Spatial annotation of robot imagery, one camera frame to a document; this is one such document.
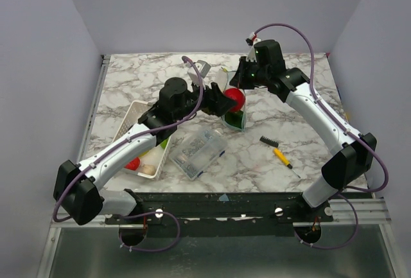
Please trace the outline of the red yellow apple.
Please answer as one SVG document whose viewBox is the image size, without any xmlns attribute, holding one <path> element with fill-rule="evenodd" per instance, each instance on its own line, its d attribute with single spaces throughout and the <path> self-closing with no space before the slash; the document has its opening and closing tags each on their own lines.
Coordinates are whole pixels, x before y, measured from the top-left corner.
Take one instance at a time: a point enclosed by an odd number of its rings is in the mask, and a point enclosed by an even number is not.
<svg viewBox="0 0 411 278">
<path fill-rule="evenodd" d="M 230 109 L 230 112 L 240 111 L 245 104 L 245 95 L 237 88 L 229 88 L 224 91 L 224 95 L 236 102 L 236 105 Z"/>
</svg>

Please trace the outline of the green leafy vegetable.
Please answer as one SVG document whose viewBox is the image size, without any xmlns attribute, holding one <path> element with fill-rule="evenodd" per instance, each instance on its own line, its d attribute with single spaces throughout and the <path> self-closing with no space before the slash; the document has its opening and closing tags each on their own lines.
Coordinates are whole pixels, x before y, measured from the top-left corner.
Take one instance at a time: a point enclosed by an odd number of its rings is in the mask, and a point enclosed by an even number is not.
<svg viewBox="0 0 411 278">
<path fill-rule="evenodd" d="M 224 115 L 224 121 L 230 126 L 242 129 L 243 112 L 241 110 L 237 112 L 228 112 Z"/>
</svg>

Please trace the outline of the clear zip top bag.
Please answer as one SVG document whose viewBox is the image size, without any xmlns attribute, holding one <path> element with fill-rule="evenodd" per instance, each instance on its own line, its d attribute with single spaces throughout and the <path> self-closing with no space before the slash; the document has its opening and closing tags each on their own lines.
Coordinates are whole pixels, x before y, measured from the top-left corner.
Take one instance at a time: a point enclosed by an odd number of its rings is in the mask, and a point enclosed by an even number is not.
<svg viewBox="0 0 411 278">
<path fill-rule="evenodd" d="M 222 93 L 235 102 L 221 117 L 224 125 L 232 130 L 244 132 L 247 120 L 246 95 L 244 90 L 230 85 L 230 81 L 235 73 L 235 71 L 229 71 L 225 67 L 221 67 L 214 80 L 222 90 Z"/>
</svg>

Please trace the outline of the red strawberry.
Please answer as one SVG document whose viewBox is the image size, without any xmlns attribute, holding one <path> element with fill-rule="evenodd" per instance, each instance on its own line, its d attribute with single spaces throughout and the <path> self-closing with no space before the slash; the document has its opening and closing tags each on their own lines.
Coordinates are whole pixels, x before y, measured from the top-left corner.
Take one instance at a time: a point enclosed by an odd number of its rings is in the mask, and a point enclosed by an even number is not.
<svg viewBox="0 0 411 278">
<path fill-rule="evenodd" d="M 125 169 L 130 171 L 136 171 L 141 164 L 141 160 L 139 157 L 136 157 L 134 160 L 130 161 L 126 166 Z"/>
</svg>

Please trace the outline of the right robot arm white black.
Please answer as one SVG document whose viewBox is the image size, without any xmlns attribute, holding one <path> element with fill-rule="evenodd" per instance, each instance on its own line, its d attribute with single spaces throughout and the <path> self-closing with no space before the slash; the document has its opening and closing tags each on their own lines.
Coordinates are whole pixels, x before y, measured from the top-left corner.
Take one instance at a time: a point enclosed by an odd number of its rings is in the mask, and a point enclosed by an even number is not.
<svg viewBox="0 0 411 278">
<path fill-rule="evenodd" d="M 344 121 L 311 89 L 311 80 L 300 69 L 287 68 L 277 41 L 252 43 L 229 83 L 243 90 L 266 87 L 305 119 L 332 155 L 321 168 L 321 176 L 302 193 L 303 201 L 295 206 L 300 220 L 312 220 L 320 205 L 371 168 L 375 136 L 362 134 Z"/>
</svg>

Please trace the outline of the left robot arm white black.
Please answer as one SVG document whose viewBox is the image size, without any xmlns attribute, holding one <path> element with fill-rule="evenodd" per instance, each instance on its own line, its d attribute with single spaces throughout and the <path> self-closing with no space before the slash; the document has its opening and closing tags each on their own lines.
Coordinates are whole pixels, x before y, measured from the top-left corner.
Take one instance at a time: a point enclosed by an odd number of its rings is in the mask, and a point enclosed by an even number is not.
<svg viewBox="0 0 411 278">
<path fill-rule="evenodd" d="M 78 225 L 85 225 L 100 214 L 121 216 L 128 223 L 138 222 L 143 209 L 137 196 L 129 189 L 101 195 L 104 185 L 133 159 L 169 138 L 197 110 L 220 117 L 237 105 L 214 82 L 192 88 L 189 91 L 182 78 L 168 79 L 158 101 L 117 141 L 78 164 L 61 164 L 53 192 L 55 207 L 63 208 Z"/>
</svg>

